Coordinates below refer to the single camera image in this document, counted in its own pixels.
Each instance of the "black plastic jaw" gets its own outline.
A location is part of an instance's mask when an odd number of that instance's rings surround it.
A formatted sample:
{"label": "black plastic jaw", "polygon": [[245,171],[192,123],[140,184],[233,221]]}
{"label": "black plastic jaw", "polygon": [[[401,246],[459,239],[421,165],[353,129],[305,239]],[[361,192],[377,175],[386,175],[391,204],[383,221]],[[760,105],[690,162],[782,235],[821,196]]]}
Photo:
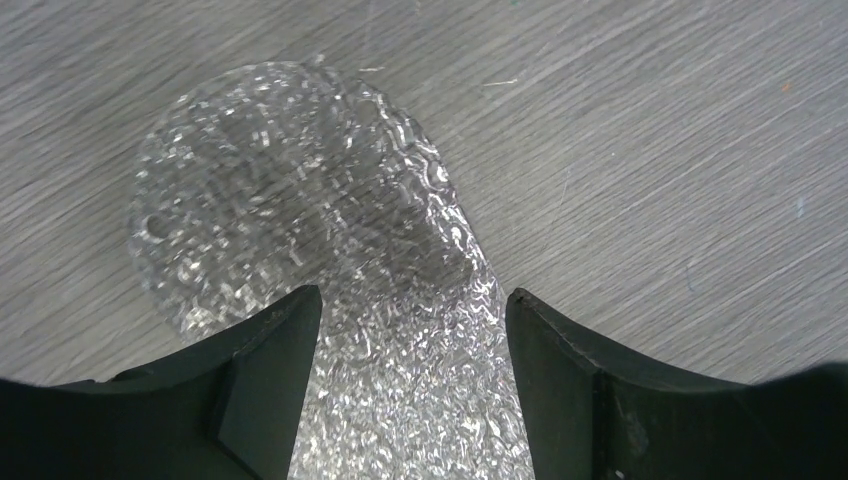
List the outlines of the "black plastic jaw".
{"label": "black plastic jaw", "polygon": [[301,287],[109,382],[0,381],[0,478],[285,479],[320,319]]}
{"label": "black plastic jaw", "polygon": [[759,385],[698,375],[569,320],[530,293],[506,328],[537,480],[848,476],[848,366]]}

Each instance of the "bubbly clear plastic film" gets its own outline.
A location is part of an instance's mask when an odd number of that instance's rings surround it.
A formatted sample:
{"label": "bubbly clear plastic film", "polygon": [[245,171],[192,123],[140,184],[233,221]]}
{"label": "bubbly clear plastic film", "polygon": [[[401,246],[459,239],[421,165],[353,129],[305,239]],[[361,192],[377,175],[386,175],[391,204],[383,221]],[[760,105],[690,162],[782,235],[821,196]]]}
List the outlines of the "bubbly clear plastic film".
{"label": "bubbly clear plastic film", "polygon": [[244,67],[181,97],[134,175],[130,252],[189,342],[320,286],[290,478],[532,478],[503,293],[385,95],[317,62]]}

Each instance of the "table surface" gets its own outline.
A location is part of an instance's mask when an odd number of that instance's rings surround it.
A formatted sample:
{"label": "table surface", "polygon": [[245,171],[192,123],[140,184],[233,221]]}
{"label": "table surface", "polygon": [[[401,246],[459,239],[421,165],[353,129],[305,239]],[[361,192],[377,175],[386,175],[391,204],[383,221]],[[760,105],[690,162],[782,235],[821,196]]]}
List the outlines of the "table surface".
{"label": "table surface", "polygon": [[424,126],[507,290],[727,379],[848,357],[840,0],[7,0],[0,31],[2,376],[180,348],[126,249],[139,141],[316,54]]}

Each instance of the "gray wood grain surface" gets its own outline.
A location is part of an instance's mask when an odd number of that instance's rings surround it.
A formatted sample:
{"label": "gray wood grain surface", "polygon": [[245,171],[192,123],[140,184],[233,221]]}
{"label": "gray wood grain surface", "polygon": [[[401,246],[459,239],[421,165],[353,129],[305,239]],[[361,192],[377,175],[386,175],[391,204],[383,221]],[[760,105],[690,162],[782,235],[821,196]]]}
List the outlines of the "gray wood grain surface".
{"label": "gray wood grain surface", "polygon": [[318,53],[425,127],[505,288],[723,378],[848,358],[846,52],[840,0],[4,0],[0,375],[180,348],[125,247],[135,149]]}

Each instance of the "textured transparent plastic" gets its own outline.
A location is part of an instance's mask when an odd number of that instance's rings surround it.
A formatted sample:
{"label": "textured transparent plastic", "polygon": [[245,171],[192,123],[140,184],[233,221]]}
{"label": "textured transparent plastic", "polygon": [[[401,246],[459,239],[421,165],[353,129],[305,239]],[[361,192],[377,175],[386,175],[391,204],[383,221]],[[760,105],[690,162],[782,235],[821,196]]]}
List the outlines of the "textured transparent plastic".
{"label": "textured transparent plastic", "polygon": [[532,478],[503,294],[421,127],[318,63],[181,97],[134,170],[130,252],[188,342],[315,284],[294,479]]}

